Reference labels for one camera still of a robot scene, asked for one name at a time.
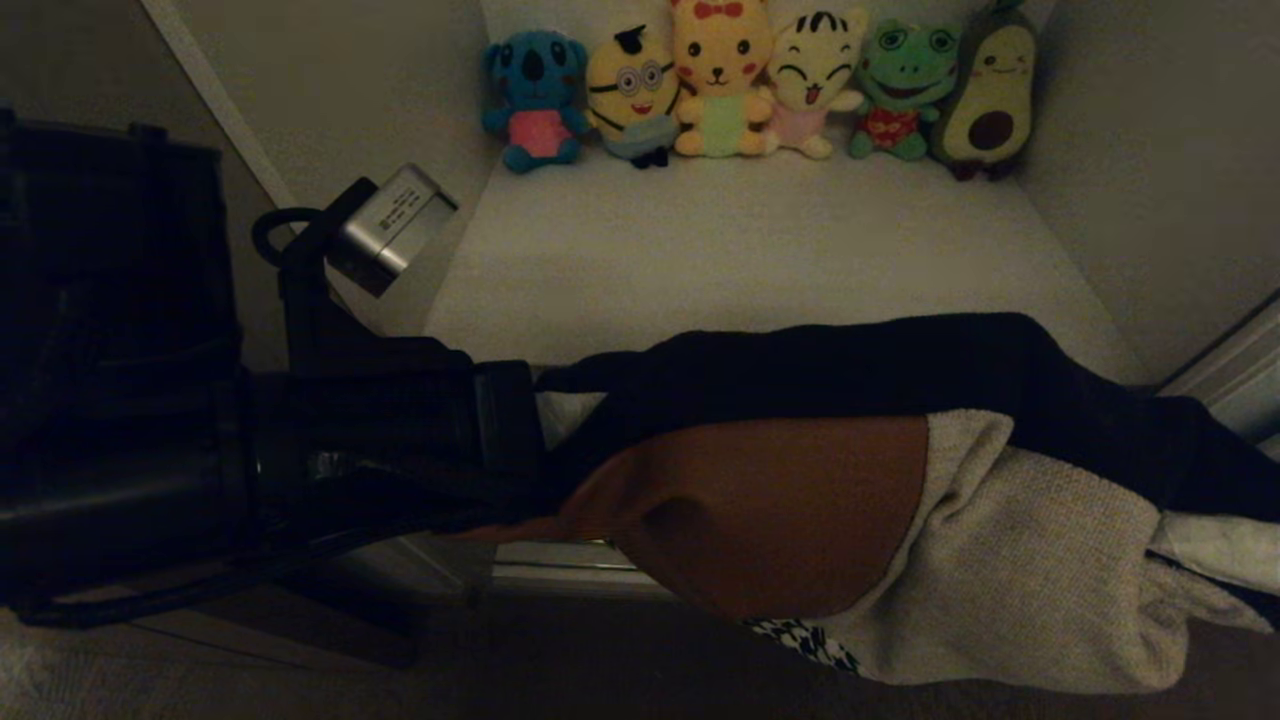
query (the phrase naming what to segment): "black and white patterned fabric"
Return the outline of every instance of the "black and white patterned fabric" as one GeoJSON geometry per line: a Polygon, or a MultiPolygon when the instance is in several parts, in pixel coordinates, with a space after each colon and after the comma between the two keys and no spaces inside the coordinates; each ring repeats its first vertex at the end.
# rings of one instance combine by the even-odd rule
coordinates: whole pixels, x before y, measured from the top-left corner
{"type": "Polygon", "coordinates": [[[750,620],[745,625],[755,634],[771,638],[808,660],[836,670],[858,673],[858,659],[842,644],[828,638],[822,628],[803,620],[750,620]]]}

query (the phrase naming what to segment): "yellow cat plush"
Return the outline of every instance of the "yellow cat plush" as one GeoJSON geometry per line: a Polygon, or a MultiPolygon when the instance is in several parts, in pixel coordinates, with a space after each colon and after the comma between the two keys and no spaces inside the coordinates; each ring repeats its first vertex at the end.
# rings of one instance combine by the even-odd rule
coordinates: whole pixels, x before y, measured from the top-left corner
{"type": "Polygon", "coordinates": [[[681,123],[692,126],[676,140],[676,151],[728,158],[773,150],[763,133],[751,131],[773,117],[773,104],[753,87],[773,54],[767,0],[671,4],[676,68],[698,92],[676,110],[681,123]]]}

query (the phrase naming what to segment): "white shelf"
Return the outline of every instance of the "white shelf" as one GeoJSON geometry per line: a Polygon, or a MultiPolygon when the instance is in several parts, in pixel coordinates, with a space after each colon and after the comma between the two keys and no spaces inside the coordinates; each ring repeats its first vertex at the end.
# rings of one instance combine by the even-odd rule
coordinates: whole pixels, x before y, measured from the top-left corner
{"type": "Polygon", "coordinates": [[[640,172],[593,147],[572,167],[494,170],[426,332],[476,360],[550,365],[690,329],[1004,310],[1103,375],[1143,379],[1014,182],[790,151],[640,172]]]}

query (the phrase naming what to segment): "black fabric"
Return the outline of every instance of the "black fabric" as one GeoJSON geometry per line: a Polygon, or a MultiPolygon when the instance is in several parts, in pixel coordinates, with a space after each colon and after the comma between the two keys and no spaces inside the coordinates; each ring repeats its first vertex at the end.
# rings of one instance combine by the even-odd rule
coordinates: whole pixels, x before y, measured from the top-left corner
{"type": "Polygon", "coordinates": [[[1014,446],[1161,510],[1280,523],[1280,465],[1194,400],[1140,398],[1091,373],[1024,315],[687,333],[548,372],[539,389],[609,393],[550,454],[548,510],[617,452],[685,428],[969,409],[1009,415],[1014,446]]]}

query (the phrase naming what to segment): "stuffed toy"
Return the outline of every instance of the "stuffed toy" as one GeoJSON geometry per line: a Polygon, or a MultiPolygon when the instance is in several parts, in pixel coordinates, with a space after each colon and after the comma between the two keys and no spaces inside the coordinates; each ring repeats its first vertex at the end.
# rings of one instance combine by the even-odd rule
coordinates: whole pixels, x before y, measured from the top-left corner
{"type": "Polygon", "coordinates": [[[613,36],[586,65],[588,118],[600,131],[604,149],[639,169],[667,167],[680,135],[676,101],[680,81],[671,53],[645,37],[640,26],[613,36]]]}
{"type": "Polygon", "coordinates": [[[863,159],[877,150],[902,160],[929,154],[920,122],[942,115],[934,102],[955,90],[960,69],[960,29],[886,20],[876,29],[858,81],[869,96],[849,154],[863,159]]]}
{"type": "Polygon", "coordinates": [[[515,173],[570,164],[591,129],[573,108],[586,49],[556,32],[521,32],[485,53],[489,78],[507,102],[484,115],[484,129],[509,138],[502,161],[515,173]]]}
{"type": "Polygon", "coordinates": [[[827,114],[852,113],[867,100],[845,86],[854,77],[869,22],[859,8],[847,18],[814,13],[782,28],[769,61],[774,99],[765,128],[769,146],[791,147],[814,160],[831,158],[835,147],[822,137],[827,114]]]}
{"type": "Polygon", "coordinates": [[[986,170],[1000,179],[1032,136],[1036,28],[1018,8],[996,0],[978,15],[960,47],[960,88],[933,128],[933,155],[959,181],[986,170]]]}
{"type": "Polygon", "coordinates": [[[773,54],[767,0],[671,0],[676,67],[696,97],[676,115],[692,126],[676,140],[681,155],[764,155],[771,149],[751,124],[767,123],[773,104],[753,87],[773,54]]]}

